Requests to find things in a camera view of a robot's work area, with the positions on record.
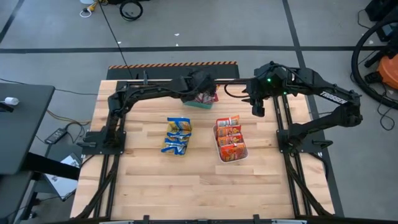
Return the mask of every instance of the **orange object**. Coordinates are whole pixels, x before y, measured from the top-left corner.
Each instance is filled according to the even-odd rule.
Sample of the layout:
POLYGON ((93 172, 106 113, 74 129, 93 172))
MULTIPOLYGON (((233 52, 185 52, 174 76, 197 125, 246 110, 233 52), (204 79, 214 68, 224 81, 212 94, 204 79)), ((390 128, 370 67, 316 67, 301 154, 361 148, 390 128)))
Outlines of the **orange object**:
POLYGON ((216 120, 218 127, 234 126, 239 124, 239 115, 232 116, 230 118, 220 118, 216 120))
POLYGON ((242 126, 235 125, 235 126, 228 126, 228 127, 219 127, 217 128, 217 137, 225 137, 232 134, 238 134, 241 132, 242 126))
POLYGON ((384 56, 379 63, 377 68, 378 72, 382 77, 382 82, 398 89, 398 57, 395 56, 389 59, 388 56, 384 56))
POLYGON ((242 159, 245 154, 246 146, 244 143, 229 144, 226 146, 221 146, 220 156, 224 162, 235 161, 242 159))
POLYGON ((241 143, 242 141, 243 141, 242 134, 238 133, 238 134, 233 134, 230 136, 218 138, 218 145, 225 146, 228 144, 241 143))

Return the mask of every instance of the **warning stripe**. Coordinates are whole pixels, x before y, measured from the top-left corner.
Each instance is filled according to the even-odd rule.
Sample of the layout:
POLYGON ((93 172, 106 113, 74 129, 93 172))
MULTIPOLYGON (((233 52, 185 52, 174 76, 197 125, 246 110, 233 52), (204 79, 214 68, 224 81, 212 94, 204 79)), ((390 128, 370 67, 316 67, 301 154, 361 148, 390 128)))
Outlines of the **warning stripe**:
POLYGON ((180 63, 153 63, 153 64, 139 64, 139 65, 111 65, 109 69, 115 68, 152 68, 152 67, 179 67, 179 66, 198 66, 198 65, 236 65, 236 61, 225 62, 180 62, 180 63))

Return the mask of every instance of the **gray concrete floor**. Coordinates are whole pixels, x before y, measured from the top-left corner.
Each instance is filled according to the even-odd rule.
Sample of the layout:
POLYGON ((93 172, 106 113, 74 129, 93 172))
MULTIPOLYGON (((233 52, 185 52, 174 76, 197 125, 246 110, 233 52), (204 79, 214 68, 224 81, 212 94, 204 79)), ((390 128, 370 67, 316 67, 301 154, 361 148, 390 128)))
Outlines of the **gray concrete floor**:
MULTIPOLYGON (((356 16, 369 0, 288 2, 301 46, 354 46, 366 32, 357 25, 356 16)), ((0 28, 16 4, 17 0, 2 1, 0 28)), ((104 7, 121 47, 293 46, 280 0, 214 0, 206 4, 194 0, 152 0, 142 5, 144 14, 136 22, 122 20, 116 6, 104 7)), ((0 49, 115 47, 100 8, 84 19, 78 15, 83 6, 78 0, 25 0, 0 49)), ((372 25, 365 14, 361 17, 363 24, 372 25)), ((374 45, 379 44, 377 37, 370 40, 374 45)), ((324 79, 362 93, 349 80, 351 54, 323 51, 304 52, 303 56, 307 67, 318 71, 324 79)), ((235 60, 243 78, 251 77, 254 68, 271 60, 298 66, 294 51, 127 52, 124 55, 128 64, 235 60)), ((122 64, 119 53, 0 54, 0 78, 96 93, 100 81, 106 78, 107 67, 122 64)), ((319 112, 336 106, 319 98, 316 102, 319 112)), ((394 161, 398 156, 397 128, 392 131, 381 128, 377 105, 364 94, 363 123, 352 129, 329 129, 325 136, 335 142, 329 152, 345 216, 398 220, 394 212, 398 206, 398 165, 394 161)), ((91 118, 94 106, 95 96, 56 92, 49 109, 61 116, 84 120, 91 118)), ((398 112, 392 110, 389 116, 397 120, 398 112)), ((45 138, 64 125, 46 115, 37 135, 45 138)), ((77 132, 77 128, 72 130, 73 135, 77 132)), ((31 151, 43 154, 45 146, 35 141, 31 151)), ((72 200, 44 202, 35 208, 39 217, 27 223, 66 220, 72 200)))

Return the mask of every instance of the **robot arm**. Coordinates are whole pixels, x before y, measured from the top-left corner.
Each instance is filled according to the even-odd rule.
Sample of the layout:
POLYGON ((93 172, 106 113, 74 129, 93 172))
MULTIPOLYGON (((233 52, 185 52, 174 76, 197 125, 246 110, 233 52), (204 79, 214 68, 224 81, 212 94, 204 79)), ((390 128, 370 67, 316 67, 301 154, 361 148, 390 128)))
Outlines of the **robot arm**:
POLYGON ((88 133, 84 142, 78 143, 83 148, 96 149, 92 154, 105 153, 104 149, 110 149, 110 153, 117 154, 124 149, 123 130, 118 129, 119 122, 124 121, 126 113, 131 111, 135 103, 140 100, 148 100, 160 97, 180 98, 183 102, 194 100, 199 93, 214 95, 216 84, 210 74, 203 71, 191 73, 188 77, 175 78, 163 85, 153 86, 125 86, 108 97, 108 118, 106 126, 100 133, 88 133))
POLYGON ((353 90, 347 91, 336 84, 324 81, 317 72, 309 68, 289 68, 271 62, 255 69, 254 76, 247 81, 244 90, 248 93, 249 99, 243 101, 252 105, 252 114, 256 116, 264 116, 263 100, 289 93, 294 96, 298 93, 318 95, 339 104, 328 116, 305 124, 290 125, 286 141, 292 147, 301 144, 310 133, 334 126, 353 127, 362 122, 359 111, 360 96, 353 90))

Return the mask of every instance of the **wooden table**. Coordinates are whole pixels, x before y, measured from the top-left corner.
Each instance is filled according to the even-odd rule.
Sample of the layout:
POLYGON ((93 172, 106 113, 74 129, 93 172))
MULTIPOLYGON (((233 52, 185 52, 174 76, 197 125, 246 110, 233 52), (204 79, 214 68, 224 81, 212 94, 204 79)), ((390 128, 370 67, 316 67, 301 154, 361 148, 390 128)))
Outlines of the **wooden table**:
MULTIPOLYGON (((92 131, 105 125, 107 97, 115 87, 116 81, 101 82, 92 131)), ((243 89, 242 85, 228 87, 235 95, 243 89)), ((112 220, 142 220, 144 215, 150 215, 151 220, 252 219, 253 214, 261 218, 294 217, 284 159, 275 135, 272 100, 264 101, 266 117, 258 118, 251 114, 248 103, 229 97, 223 88, 218 96, 220 101, 211 110, 185 106, 172 98, 134 105, 126 116, 126 150, 120 158, 112 220), (236 114, 241 118, 249 156, 224 164, 216 152, 212 127, 217 118, 236 114), (161 153, 167 117, 181 116, 190 118, 193 124, 187 155, 161 153)), ((305 97, 289 95, 288 99, 293 122, 309 121, 305 97)), ((71 217, 78 215, 96 192, 102 160, 103 156, 95 156, 82 168, 71 217)), ((301 160, 308 188, 325 209, 333 212, 322 163, 308 154, 302 154, 301 160)), ((108 193, 104 195, 102 215, 108 193)), ((301 193, 297 196, 303 213, 301 193)))

